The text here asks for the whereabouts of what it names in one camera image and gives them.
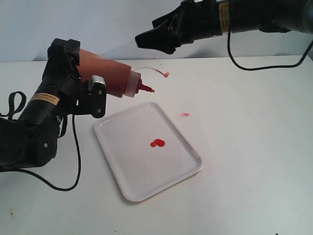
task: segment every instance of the white tray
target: white tray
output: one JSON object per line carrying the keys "label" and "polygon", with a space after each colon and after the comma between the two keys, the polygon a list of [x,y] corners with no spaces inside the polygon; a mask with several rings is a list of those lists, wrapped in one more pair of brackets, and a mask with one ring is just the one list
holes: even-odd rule
{"label": "white tray", "polygon": [[[202,169],[199,155],[155,103],[102,118],[94,131],[129,201],[143,201]],[[155,139],[166,145],[152,148]]]}

